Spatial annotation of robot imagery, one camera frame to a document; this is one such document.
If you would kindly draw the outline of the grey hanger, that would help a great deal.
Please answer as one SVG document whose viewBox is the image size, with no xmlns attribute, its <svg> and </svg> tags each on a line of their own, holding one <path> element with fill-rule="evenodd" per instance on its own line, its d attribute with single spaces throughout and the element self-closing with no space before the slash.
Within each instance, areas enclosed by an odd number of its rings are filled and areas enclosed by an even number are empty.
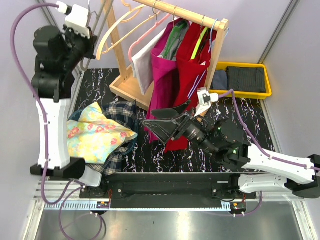
<svg viewBox="0 0 320 240">
<path fill-rule="evenodd" d="M 93 16 L 94 13 L 95 13 L 95 21 L 94 21 L 93 26 L 91 28 L 93 34 L 95 34 L 95 31 L 97 29 L 98 23 L 100 21 L 100 18 L 101 18 L 102 14 L 103 14 L 103 11 L 105 9 L 105 5 L 106 5 L 107 2 L 108 2 L 107 0 L 102 0 L 100 8 L 99 8 L 99 11 L 98 12 L 94 11 L 94 12 L 91 13 L 91 16 Z M 83 59 L 79 64 L 80 70 L 83 73 L 86 72 L 88 70 L 89 66 L 90 66 L 90 63 L 91 63 L 91 59 L 88 59 L 87 62 L 85 62 L 85 59 Z"/>
</svg>

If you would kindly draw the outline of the floral pastel garment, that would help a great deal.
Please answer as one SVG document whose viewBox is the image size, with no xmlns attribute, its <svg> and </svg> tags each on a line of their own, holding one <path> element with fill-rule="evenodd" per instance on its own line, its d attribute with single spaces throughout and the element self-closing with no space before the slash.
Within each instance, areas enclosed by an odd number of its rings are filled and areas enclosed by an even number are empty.
<svg viewBox="0 0 320 240">
<path fill-rule="evenodd" d="M 78 120 L 68 120 L 67 148 L 71 157 L 83 158 L 87 164 L 103 164 L 122 144 L 138 134 L 107 118 L 97 102 L 87 106 Z"/>
</svg>

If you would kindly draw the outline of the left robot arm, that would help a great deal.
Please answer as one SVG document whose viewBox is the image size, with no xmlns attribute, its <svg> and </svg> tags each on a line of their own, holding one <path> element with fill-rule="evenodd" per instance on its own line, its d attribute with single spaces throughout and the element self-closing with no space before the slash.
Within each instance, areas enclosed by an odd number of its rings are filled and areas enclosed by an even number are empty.
<svg viewBox="0 0 320 240">
<path fill-rule="evenodd" d="M 39 100 L 40 153 L 30 167 L 32 175 L 78 180 L 90 186 L 97 198 L 108 193 L 101 173 L 89 168 L 85 159 L 71 157 L 67 145 L 67 119 L 71 106 L 73 71 L 84 58 L 93 59 L 97 36 L 89 27 L 83 33 L 64 26 L 44 26 L 34 33 L 35 74 L 31 80 Z"/>
</svg>

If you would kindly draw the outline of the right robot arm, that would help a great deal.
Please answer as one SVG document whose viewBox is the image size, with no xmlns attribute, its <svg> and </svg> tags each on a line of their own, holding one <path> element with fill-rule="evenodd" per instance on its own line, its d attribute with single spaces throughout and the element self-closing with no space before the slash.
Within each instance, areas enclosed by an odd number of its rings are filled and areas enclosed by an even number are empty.
<svg viewBox="0 0 320 240">
<path fill-rule="evenodd" d="M 228 195 L 239 198 L 254 192 L 289 192 L 304 199 L 320 197 L 320 157 L 295 157 L 266 150 L 245 139 L 245 131 L 232 120 L 209 125 L 181 106 L 157 109 L 157 119 L 147 119 L 143 126 L 163 144 L 182 137 L 213 155 L 225 168 L 236 172 L 258 170 L 259 173 L 233 175 L 227 185 Z"/>
</svg>

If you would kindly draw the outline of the navy plaid skirt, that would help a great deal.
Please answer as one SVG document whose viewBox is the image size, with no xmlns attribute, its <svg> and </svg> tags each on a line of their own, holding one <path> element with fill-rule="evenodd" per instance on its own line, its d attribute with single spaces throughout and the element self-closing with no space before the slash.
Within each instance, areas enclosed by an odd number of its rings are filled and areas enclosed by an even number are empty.
<svg viewBox="0 0 320 240">
<path fill-rule="evenodd" d="M 138 107 L 135 101 L 119 101 L 106 104 L 102 107 L 102 112 L 107 119 L 111 119 L 135 133 L 139 131 L 137 110 Z M 122 170 L 122 162 L 124 158 L 133 151 L 136 142 L 136 138 L 125 142 L 107 157 L 105 163 L 89 164 L 88 166 L 104 176 L 118 173 Z"/>
</svg>

